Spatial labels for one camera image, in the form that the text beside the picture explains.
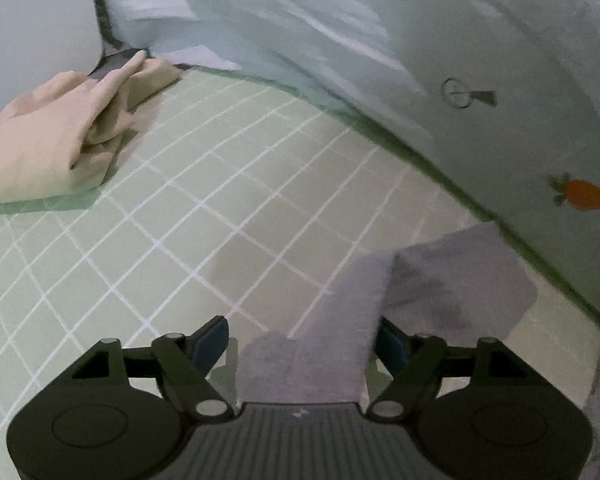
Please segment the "green checked bed sheet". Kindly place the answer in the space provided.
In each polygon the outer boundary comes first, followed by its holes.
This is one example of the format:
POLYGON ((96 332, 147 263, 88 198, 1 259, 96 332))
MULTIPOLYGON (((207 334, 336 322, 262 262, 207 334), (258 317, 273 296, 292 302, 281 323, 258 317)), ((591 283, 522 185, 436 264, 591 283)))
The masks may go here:
POLYGON ((357 258, 484 220, 370 122, 189 70, 136 110, 102 186, 0 206, 0 479, 9 422, 95 342, 147 347, 222 315, 210 382, 234 400, 245 346, 300 337, 357 258))

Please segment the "beige pink folded cloth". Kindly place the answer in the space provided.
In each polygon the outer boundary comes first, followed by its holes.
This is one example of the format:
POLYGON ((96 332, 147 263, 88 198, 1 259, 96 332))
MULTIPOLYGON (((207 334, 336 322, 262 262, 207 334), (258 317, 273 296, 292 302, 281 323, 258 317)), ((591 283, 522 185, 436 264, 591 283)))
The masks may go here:
POLYGON ((0 204, 97 188, 114 162, 132 109, 183 71, 144 51, 102 78, 59 73, 0 113, 0 204))

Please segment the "light green carrot-print quilt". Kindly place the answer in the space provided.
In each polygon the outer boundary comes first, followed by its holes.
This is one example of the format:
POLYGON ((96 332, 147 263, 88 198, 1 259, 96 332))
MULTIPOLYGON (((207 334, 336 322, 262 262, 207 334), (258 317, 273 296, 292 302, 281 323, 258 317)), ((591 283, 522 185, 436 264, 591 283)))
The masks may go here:
POLYGON ((600 0, 102 0, 106 33, 354 107, 600 312, 600 0))

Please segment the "grey zip hoodie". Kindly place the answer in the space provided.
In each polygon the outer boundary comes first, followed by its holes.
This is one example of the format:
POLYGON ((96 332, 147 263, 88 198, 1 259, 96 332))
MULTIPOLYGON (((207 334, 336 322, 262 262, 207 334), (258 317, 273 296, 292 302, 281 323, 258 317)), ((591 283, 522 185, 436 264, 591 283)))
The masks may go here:
POLYGON ((600 362, 577 408, 509 350, 536 289, 493 224, 355 260, 297 339, 245 348, 239 400, 260 479, 600 479, 600 362), (370 419, 392 381, 381 318, 443 339, 416 419, 370 419))

